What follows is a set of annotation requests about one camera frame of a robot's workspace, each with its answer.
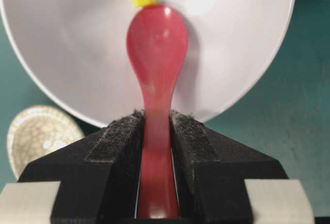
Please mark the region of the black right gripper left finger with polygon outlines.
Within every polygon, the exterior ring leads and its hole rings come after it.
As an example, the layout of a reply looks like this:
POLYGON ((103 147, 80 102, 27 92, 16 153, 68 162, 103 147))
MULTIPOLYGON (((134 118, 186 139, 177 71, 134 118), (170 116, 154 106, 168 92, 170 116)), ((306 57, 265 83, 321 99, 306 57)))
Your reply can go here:
POLYGON ((134 223, 144 114, 30 162, 19 182, 58 181, 51 223, 134 223))

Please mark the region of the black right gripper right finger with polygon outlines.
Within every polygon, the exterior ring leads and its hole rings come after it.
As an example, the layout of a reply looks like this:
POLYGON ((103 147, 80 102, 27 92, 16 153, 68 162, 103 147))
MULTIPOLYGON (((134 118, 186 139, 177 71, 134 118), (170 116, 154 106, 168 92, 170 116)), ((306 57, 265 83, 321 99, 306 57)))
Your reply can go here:
POLYGON ((252 223, 245 179, 287 179, 280 162, 170 111, 181 218, 193 223, 252 223))

